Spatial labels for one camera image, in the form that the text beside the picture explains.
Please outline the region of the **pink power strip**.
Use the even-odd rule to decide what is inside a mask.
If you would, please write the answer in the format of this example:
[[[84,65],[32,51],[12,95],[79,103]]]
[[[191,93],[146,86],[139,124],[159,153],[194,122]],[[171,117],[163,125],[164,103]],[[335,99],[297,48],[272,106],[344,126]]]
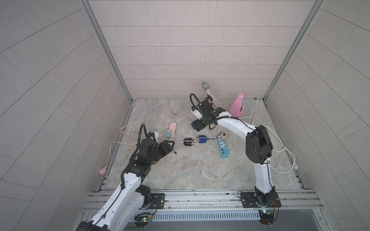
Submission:
[[[176,127],[177,127],[177,123],[174,123],[173,122],[173,123],[170,124],[169,131],[171,132],[171,137],[169,138],[169,140],[171,140],[171,141],[174,140],[174,135],[175,135]]]

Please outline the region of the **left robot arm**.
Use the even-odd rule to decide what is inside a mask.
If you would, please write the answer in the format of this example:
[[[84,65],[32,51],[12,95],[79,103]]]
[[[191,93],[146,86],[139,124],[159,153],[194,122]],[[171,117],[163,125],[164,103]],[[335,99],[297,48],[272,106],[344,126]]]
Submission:
[[[173,151],[174,141],[157,142],[155,133],[146,131],[142,124],[136,149],[129,163],[120,175],[120,185],[102,208],[90,221],[82,221],[77,231],[122,231],[134,214],[142,207],[148,207],[151,189],[143,181],[151,166]]]

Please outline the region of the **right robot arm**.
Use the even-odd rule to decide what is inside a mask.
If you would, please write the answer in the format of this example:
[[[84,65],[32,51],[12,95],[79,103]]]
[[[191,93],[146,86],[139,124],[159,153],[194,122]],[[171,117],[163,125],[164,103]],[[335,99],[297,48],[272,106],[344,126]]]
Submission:
[[[206,126],[215,124],[243,138],[246,156],[254,165],[256,186],[254,193],[240,191],[237,197],[242,200],[245,208],[280,208],[281,202],[271,177],[270,161],[273,144],[267,128],[263,125],[256,127],[245,123],[221,107],[214,108],[213,103],[208,101],[209,99],[210,97],[203,102],[198,102],[197,105],[191,103],[192,113],[197,117],[197,120],[191,123],[192,128],[201,131]]]

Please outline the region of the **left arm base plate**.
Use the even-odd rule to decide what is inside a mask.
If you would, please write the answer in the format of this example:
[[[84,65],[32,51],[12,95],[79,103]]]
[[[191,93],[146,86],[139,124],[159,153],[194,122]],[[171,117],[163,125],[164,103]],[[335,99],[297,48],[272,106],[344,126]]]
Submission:
[[[145,195],[144,204],[140,209],[163,209],[165,202],[164,193],[152,193],[150,196]]]

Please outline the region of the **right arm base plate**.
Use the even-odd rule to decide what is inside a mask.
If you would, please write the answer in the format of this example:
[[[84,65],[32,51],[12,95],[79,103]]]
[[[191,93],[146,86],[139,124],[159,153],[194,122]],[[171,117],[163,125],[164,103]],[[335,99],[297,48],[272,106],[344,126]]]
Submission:
[[[237,192],[238,198],[241,200],[244,208],[280,208],[280,198],[275,191],[272,189],[268,193],[262,193],[257,190],[255,192]]]

